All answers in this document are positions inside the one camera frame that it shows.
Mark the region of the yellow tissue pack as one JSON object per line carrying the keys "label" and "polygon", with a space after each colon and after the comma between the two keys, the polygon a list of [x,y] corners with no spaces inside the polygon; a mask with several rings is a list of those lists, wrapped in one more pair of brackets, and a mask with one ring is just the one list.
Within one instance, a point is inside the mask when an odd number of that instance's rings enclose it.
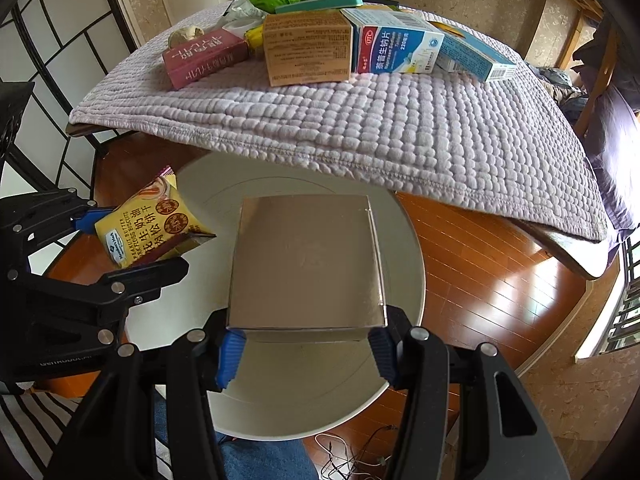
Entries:
{"label": "yellow tissue pack", "polygon": [[259,25],[244,34],[244,40],[247,44],[250,56],[253,58],[262,58],[264,56],[264,36],[262,31],[264,26]]}

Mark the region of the grey rumpled blanket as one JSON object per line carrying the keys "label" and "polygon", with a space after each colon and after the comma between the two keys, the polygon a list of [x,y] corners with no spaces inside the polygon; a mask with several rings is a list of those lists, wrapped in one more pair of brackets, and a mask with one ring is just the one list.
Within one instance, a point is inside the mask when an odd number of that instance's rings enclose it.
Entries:
{"label": "grey rumpled blanket", "polygon": [[588,94],[573,84],[567,72],[555,67],[538,67],[526,62],[559,107],[567,121],[574,126],[587,105]]}

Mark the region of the blue jeans leg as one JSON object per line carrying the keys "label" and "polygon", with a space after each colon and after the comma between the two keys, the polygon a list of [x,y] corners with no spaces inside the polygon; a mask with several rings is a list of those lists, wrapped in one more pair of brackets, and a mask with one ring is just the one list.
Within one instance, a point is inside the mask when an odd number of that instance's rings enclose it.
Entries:
{"label": "blue jeans leg", "polygon": [[[154,392],[154,438],[158,478],[172,479],[166,400]],[[250,441],[214,432],[224,473],[240,480],[317,480],[319,474],[301,440]]]}

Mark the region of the black white striped cloth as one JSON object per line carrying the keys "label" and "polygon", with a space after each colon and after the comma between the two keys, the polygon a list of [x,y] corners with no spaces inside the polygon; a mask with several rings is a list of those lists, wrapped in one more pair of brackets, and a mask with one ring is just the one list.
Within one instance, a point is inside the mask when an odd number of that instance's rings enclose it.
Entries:
{"label": "black white striped cloth", "polygon": [[1,477],[170,479],[165,437],[123,444],[93,428],[91,402],[50,391],[1,396]]}

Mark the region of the red box with white text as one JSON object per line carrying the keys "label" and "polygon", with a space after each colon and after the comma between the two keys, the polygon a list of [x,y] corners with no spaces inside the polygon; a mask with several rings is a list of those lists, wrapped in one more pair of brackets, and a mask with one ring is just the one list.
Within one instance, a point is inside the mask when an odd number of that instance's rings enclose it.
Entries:
{"label": "red box with white text", "polygon": [[224,29],[214,29],[163,53],[167,76],[176,90],[247,57],[245,40]]}

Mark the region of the dark blue flat case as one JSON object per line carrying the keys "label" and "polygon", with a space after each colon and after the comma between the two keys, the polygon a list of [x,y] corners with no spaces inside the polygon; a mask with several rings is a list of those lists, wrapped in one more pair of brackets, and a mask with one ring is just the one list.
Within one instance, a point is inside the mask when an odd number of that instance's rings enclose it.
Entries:
{"label": "dark blue flat case", "polygon": [[380,4],[381,6],[389,6],[390,8],[397,9],[399,2],[397,0],[362,0],[364,4]]}

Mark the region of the purple hanging bedding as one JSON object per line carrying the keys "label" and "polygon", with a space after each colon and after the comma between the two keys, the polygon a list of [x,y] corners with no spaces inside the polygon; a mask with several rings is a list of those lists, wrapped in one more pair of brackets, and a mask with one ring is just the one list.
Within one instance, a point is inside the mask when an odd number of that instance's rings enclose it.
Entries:
{"label": "purple hanging bedding", "polygon": [[612,79],[598,97],[582,138],[614,229],[639,226],[639,59],[618,35]]}

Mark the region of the yellow peanut biscuit packet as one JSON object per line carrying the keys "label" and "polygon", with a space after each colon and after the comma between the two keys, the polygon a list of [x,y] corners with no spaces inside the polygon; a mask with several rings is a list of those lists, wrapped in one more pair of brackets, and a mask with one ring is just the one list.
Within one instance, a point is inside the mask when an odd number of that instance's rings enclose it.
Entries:
{"label": "yellow peanut biscuit packet", "polygon": [[186,206],[170,167],[94,228],[107,255],[121,269],[181,256],[216,237]]}

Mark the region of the lavender quilted table cover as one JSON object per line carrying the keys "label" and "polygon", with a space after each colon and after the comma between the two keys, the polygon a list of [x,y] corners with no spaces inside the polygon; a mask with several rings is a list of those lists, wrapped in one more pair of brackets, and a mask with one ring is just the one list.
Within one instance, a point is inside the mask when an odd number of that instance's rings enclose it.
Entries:
{"label": "lavender quilted table cover", "polygon": [[247,60],[177,90],[164,69],[167,43],[159,34],[124,58],[70,122],[334,174],[594,242],[608,235],[582,144],[524,63],[497,82],[433,70],[271,87],[265,63]]}

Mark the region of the white blue medicine box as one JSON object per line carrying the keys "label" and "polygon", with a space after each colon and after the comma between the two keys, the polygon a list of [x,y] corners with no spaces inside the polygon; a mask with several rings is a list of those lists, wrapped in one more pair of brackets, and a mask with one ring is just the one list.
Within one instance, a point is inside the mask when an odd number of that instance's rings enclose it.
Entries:
{"label": "white blue medicine box", "polygon": [[342,9],[352,24],[352,71],[357,74],[430,74],[444,33],[411,13]]}

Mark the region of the black framed folding screen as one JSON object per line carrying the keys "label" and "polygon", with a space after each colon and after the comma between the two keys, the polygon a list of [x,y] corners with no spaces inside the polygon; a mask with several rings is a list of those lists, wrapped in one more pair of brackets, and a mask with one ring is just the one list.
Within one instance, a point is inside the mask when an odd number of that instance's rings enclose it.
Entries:
{"label": "black framed folding screen", "polygon": [[73,138],[68,118],[136,47],[118,0],[12,0],[2,11],[1,79],[34,86],[10,156],[31,186],[92,196],[96,159],[120,132]]}

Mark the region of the teal flat case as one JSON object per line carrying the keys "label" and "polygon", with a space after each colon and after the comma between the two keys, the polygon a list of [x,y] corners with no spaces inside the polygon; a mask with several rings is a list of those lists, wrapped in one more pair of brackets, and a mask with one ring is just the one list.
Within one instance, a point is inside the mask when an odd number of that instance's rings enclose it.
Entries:
{"label": "teal flat case", "polygon": [[323,11],[344,8],[356,8],[361,6],[363,0],[304,0],[278,6],[274,9],[275,14],[285,14],[291,12]]}

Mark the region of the brown cardboard box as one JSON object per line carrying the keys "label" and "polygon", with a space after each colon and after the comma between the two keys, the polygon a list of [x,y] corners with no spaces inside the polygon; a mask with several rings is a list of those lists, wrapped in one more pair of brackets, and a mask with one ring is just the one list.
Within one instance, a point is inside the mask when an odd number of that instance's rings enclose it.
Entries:
{"label": "brown cardboard box", "polygon": [[270,14],[262,46],[271,87],[341,82],[352,74],[352,24],[339,10]]}

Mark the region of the white round trash bin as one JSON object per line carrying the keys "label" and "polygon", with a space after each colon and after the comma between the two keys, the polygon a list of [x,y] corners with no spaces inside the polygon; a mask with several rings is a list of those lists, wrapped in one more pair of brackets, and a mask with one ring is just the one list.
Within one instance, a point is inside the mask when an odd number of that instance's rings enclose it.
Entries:
{"label": "white round trash bin", "polygon": [[[178,171],[178,189],[216,238],[187,252],[188,275],[130,310],[128,339],[140,349],[171,344],[228,304],[231,260],[244,198],[291,194],[369,197],[380,243],[385,297],[420,324],[425,269],[416,231],[395,194],[379,186],[272,162],[211,152]],[[209,397],[216,430],[247,440],[291,440],[347,422],[387,388],[367,341],[246,344],[229,387]]]}

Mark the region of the blue box with orange cartoon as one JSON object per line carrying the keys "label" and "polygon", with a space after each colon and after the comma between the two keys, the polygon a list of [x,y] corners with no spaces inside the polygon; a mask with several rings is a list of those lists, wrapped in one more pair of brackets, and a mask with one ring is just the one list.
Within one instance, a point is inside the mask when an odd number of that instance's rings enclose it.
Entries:
{"label": "blue box with orange cartoon", "polygon": [[442,22],[430,24],[444,33],[436,64],[446,72],[465,72],[479,81],[499,81],[512,78],[518,66],[502,53],[469,32]]}

